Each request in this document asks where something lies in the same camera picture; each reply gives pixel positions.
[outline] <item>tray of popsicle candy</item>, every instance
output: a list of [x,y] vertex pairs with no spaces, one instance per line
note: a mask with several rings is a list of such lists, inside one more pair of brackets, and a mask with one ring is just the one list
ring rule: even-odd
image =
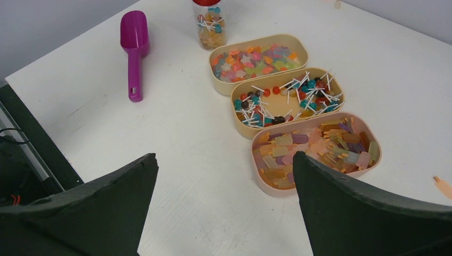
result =
[[215,89],[231,95],[241,81],[299,69],[308,63],[303,44],[280,34],[215,49],[209,57]]
[[245,81],[231,95],[237,131],[251,139],[265,127],[339,111],[342,88],[321,68],[304,68]]
[[367,124],[339,112],[271,126],[252,142],[252,167],[259,187],[272,196],[295,194],[293,156],[308,156],[355,178],[378,165],[381,147]]

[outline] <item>plastic container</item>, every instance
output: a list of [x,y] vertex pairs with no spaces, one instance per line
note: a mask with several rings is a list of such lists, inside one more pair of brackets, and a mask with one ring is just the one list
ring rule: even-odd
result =
[[[224,52],[230,52],[233,50],[244,51],[244,50],[248,49],[249,47],[271,46],[273,44],[289,47],[293,52],[295,52],[297,54],[298,62],[301,64],[301,66],[299,68],[295,68],[295,69],[291,69],[291,70],[297,70],[297,69],[306,67],[306,64],[308,63],[308,58],[309,58],[308,52],[306,51],[306,49],[304,48],[304,46],[300,42],[300,40],[298,40],[296,37],[294,37],[292,35],[287,35],[287,34],[268,36],[268,37],[263,37],[260,39],[246,41],[246,42],[242,42],[242,43],[238,43],[238,44],[231,44],[231,45],[225,45],[222,47],[218,47],[211,53],[211,55],[209,57],[209,67],[211,67],[211,63],[212,63],[213,59],[215,59],[218,55],[220,55]],[[258,78],[251,78],[251,79],[247,79],[243,82],[256,81],[257,79],[262,79],[263,77],[274,76],[277,74],[289,72],[291,70],[280,71],[278,73],[273,73],[273,74],[261,76]],[[215,89],[219,93],[224,94],[224,95],[231,95],[234,87],[236,87],[239,83],[242,83],[242,82],[226,83],[226,82],[221,81],[220,79],[215,77],[215,75],[212,71],[212,67],[211,67],[211,77],[212,77]]]
[[193,0],[198,38],[201,47],[213,50],[227,43],[224,1]]
[[[286,82],[291,81],[292,78],[299,77],[299,76],[305,74],[306,71],[310,72],[310,75],[309,75],[310,77],[321,77],[322,75],[324,75],[326,73],[326,70],[321,69],[321,68],[304,68],[304,69],[297,69],[297,70],[293,70],[293,71],[285,71],[281,74],[276,73],[276,74],[273,74],[270,76],[264,76],[264,77],[260,77],[257,79],[249,79],[249,80],[243,81],[240,84],[238,84],[232,91],[232,95],[231,95],[231,99],[230,99],[231,110],[232,110],[233,119],[234,119],[234,125],[236,126],[237,131],[243,137],[245,137],[247,139],[251,139],[259,131],[264,129],[264,128],[254,128],[254,127],[245,125],[237,117],[236,110],[234,109],[234,100],[239,99],[240,95],[242,93],[248,93],[249,91],[256,91],[256,89],[251,87],[251,85],[259,87],[263,90],[270,89],[270,91],[271,91],[271,89],[274,86],[276,86],[276,85],[281,86],[281,85],[285,84]],[[331,81],[330,86],[331,86],[331,90],[334,91],[336,93],[336,95],[343,92],[342,88],[340,87],[339,83],[337,82],[337,80],[335,78],[333,78],[333,80]],[[291,98],[291,101],[289,101],[289,104],[287,104],[286,97],[283,97],[280,95],[274,95],[273,92],[271,93],[271,95],[269,97],[262,97],[261,99],[262,99],[262,101],[269,103],[268,105],[264,105],[264,106],[274,116],[279,115],[278,113],[280,113],[280,115],[283,115],[292,109],[293,110],[292,115],[295,117],[298,110],[301,109],[300,105],[298,104],[298,100],[294,100],[293,98]],[[343,101],[345,101],[345,95],[342,94],[342,97],[340,99],[341,100],[339,101],[339,103],[342,103]],[[342,106],[340,106],[338,109],[336,109],[335,111],[332,111],[330,113],[338,112],[341,108],[342,108]],[[328,115],[330,113],[324,113],[324,114],[320,114],[318,116]],[[298,118],[297,120],[291,121],[289,123],[299,122],[299,121],[309,119],[309,118],[312,118],[312,117]]]
[[254,175],[256,177],[257,185],[262,189],[262,191],[264,191],[265,193],[267,193],[271,196],[284,197],[284,196],[296,194],[295,188],[287,189],[287,190],[277,189],[277,188],[267,185],[267,183],[265,183],[263,181],[261,175],[259,174],[259,171],[256,166],[256,162],[255,162],[255,159],[253,156],[253,149],[255,149],[257,142],[261,136],[265,135],[267,132],[270,132],[270,134],[276,134],[276,133],[293,132],[295,130],[300,130],[300,129],[314,130],[314,129],[317,129],[321,123],[324,123],[327,121],[332,121],[332,120],[337,120],[337,119],[342,119],[345,117],[347,117],[347,118],[353,117],[354,121],[355,121],[354,127],[357,130],[355,132],[357,132],[357,133],[366,132],[370,141],[376,141],[376,143],[378,144],[378,149],[380,151],[380,154],[379,154],[375,164],[372,167],[361,170],[361,171],[352,172],[347,175],[357,178],[357,177],[360,177],[361,175],[365,174],[366,172],[372,170],[373,168],[377,167],[381,160],[382,151],[381,151],[380,143],[375,138],[375,136],[372,133],[372,130],[369,128],[369,126],[361,118],[359,118],[358,116],[356,116],[352,113],[347,113],[347,112],[331,113],[331,114],[327,114],[325,116],[318,116],[318,117],[314,117],[312,119],[304,120],[301,122],[287,123],[287,124],[281,124],[281,125],[267,127],[264,130],[260,131],[258,134],[256,134],[256,136],[253,138],[252,145],[251,145],[251,162],[252,162],[251,165],[252,165]]

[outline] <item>candy jar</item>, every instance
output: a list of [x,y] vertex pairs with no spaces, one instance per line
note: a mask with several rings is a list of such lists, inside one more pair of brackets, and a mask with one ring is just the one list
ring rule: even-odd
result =
[[224,0],[192,0],[201,47],[213,50],[226,44]]

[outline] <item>scoop handle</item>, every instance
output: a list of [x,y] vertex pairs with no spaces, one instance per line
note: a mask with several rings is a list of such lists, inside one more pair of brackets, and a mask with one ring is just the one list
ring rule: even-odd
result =
[[141,92],[141,57],[138,52],[128,54],[128,98],[133,102],[143,100]]

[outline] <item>table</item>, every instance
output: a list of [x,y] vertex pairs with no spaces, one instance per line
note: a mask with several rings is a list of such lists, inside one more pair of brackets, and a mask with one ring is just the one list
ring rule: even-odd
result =
[[[147,15],[151,35],[139,103],[127,97],[119,45],[130,10]],[[308,67],[336,74],[348,99],[342,111],[363,118],[382,145],[381,163],[360,180],[452,205],[432,179],[452,182],[451,45],[329,1],[229,0],[227,11],[229,43],[290,33]],[[213,89],[208,55],[190,1],[142,0],[7,81],[84,181],[157,153],[142,256],[312,255],[297,196],[273,198],[256,185],[250,141]]]

